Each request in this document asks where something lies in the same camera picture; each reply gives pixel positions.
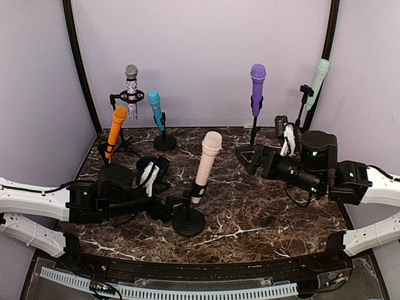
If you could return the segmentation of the pale pink microphone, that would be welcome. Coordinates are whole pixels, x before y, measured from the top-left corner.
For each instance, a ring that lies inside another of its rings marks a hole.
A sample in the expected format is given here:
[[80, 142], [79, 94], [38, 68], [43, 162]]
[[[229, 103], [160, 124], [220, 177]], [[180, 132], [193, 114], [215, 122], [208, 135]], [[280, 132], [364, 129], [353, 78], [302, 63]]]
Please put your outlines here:
[[216, 131], [209, 131], [202, 141], [201, 160], [191, 190], [191, 202], [193, 204], [199, 204], [204, 196], [214, 160], [222, 148], [222, 140], [221, 134]]

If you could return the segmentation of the purple microphone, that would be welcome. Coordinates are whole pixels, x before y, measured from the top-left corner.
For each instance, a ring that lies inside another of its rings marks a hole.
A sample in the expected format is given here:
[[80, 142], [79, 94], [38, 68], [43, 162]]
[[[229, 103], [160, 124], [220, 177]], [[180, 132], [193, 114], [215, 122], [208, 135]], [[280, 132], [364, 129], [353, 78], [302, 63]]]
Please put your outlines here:
[[254, 64], [250, 73], [252, 79], [251, 109], [252, 115], [259, 116], [263, 102], [263, 87], [267, 78], [266, 68], [263, 64]]

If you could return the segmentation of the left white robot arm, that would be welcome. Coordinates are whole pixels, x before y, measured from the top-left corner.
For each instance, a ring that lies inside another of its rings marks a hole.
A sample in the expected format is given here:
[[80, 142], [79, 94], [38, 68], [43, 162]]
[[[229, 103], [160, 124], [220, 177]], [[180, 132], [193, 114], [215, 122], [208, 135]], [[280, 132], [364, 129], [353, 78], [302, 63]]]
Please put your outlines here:
[[27, 246], [40, 249], [64, 263], [75, 273], [88, 268], [81, 254], [79, 239], [69, 233], [53, 231], [28, 219], [44, 216], [73, 224], [100, 224], [120, 216], [146, 212], [164, 223], [173, 217], [177, 199], [162, 202], [153, 188], [161, 170], [150, 162], [133, 187], [133, 172], [111, 163], [100, 169], [98, 179], [69, 181], [46, 188], [1, 179], [1, 232]]

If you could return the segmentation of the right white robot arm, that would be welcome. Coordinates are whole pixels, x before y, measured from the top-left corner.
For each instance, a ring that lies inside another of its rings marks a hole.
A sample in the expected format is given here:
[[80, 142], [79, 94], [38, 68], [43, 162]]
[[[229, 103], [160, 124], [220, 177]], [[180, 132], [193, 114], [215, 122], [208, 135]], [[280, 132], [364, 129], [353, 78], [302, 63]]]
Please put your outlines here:
[[[339, 162], [335, 135], [308, 131], [301, 136], [300, 149], [300, 156], [295, 157], [257, 144], [236, 149], [236, 156], [250, 175], [262, 168], [262, 178], [282, 181], [318, 199], [327, 196], [341, 204], [399, 206], [399, 178], [376, 166]], [[334, 233], [328, 237], [319, 266], [332, 271], [342, 263], [343, 253], [355, 256], [398, 239], [399, 214], [360, 229]]]

